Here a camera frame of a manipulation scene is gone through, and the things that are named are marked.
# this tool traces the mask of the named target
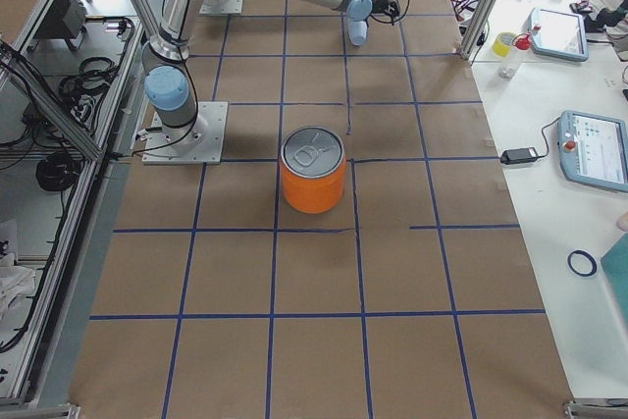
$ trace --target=yellow tape roll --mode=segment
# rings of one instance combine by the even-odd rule
[[[511,33],[509,31],[498,34],[495,42],[493,43],[493,52],[498,56],[505,58],[506,54],[508,54],[508,51],[510,51],[510,48],[512,47],[512,41],[515,36],[515,33]]]

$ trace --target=pull tab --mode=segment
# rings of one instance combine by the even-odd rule
[[[314,146],[305,145],[294,152],[294,160],[303,167],[311,166],[320,155],[318,149]]]

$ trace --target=white table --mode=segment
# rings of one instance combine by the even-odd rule
[[[574,0],[497,0],[489,39],[473,73],[498,152],[545,144],[541,127],[573,109],[628,123],[628,84],[610,45],[590,44],[590,59],[570,63],[530,53],[512,80],[497,76],[491,45],[501,31],[521,31],[535,6],[568,11]],[[628,194],[569,182],[558,162],[556,128],[547,130],[549,156],[524,168],[504,167],[521,229],[574,397],[628,397],[628,329],[602,271],[587,279],[570,272],[574,249],[598,261],[623,235],[616,226]]]

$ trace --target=blue joint cap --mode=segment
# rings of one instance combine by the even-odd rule
[[[359,22],[366,19],[373,10],[373,2],[371,0],[351,0],[346,9],[346,14],[350,19]]]
[[[166,112],[181,108],[189,95],[187,79],[172,66],[160,66],[148,73],[144,91],[155,108]]]
[[[354,22],[349,20],[348,22],[349,39],[353,46],[361,46],[366,42],[366,35],[368,27],[366,22]]]

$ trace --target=plastic bottle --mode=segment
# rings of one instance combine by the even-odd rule
[[[515,73],[519,70],[519,66],[521,66],[521,63],[528,54],[530,46],[532,46],[532,40],[530,39],[530,37],[534,34],[537,34],[539,29],[541,29],[541,27],[536,25],[534,26],[532,31],[528,31],[517,36],[514,43],[512,44],[512,48],[510,48],[510,51],[508,52],[506,57],[503,58],[501,66],[499,67],[499,76],[501,78],[513,78]]]

